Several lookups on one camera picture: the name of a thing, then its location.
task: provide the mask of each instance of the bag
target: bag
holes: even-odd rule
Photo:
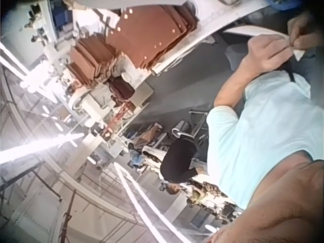
[[[109,90],[121,101],[129,100],[135,93],[134,88],[121,76],[109,82]]]

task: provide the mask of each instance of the man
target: man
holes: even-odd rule
[[[171,144],[160,167],[162,177],[169,182],[167,187],[169,194],[174,195],[180,191],[178,184],[206,173],[205,163],[193,159],[196,152],[194,142],[185,136],[181,136]]]
[[[128,144],[131,160],[135,167],[141,167],[145,162],[145,156],[141,152],[143,146],[150,143],[156,134],[162,129],[163,127],[160,124],[154,123],[154,125],[148,131],[144,132],[141,136],[135,138]]]
[[[303,17],[290,22],[294,48],[320,44],[303,35]],[[207,119],[209,174],[246,210],[209,242],[323,242],[324,111],[303,77],[273,71],[292,57],[288,41],[262,35],[248,46]],[[238,118],[233,107],[244,92]]]

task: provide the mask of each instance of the hand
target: hand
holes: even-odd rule
[[[288,21],[289,40],[295,49],[306,50],[323,45],[323,35],[320,30],[316,30],[310,34],[304,34],[304,30],[309,22],[310,16],[308,12]]]
[[[248,48],[249,53],[244,57],[239,68],[251,78],[279,68],[294,54],[289,41],[276,34],[251,38]]]
[[[198,168],[196,168],[196,171],[197,171],[197,173],[198,173],[199,175],[200,175],[200,174],[206,174],[204,168],[202,168],[202,167],[198,167]]]

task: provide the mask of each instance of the light blue shirt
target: light blue shirt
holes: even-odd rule
[[[130,157],[134,165],[141,166],[145,161],[145,157],[136,150],[130,149]]]
[[[324,111],[310,100],[310,85],[295,74],[274,71],[251,82],[244,110],[211,110],[208,173],[240,208],[246,209],[261,180],[281,160],[305,150],[324,159]]]

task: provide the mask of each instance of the black shirt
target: black shirt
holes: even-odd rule
[[[195,168],[189,169],[196,151],[195,144],[187,139],[179,138],[173,142],[160,167],[164,179],[170,183],[183,183],[198,175]]]

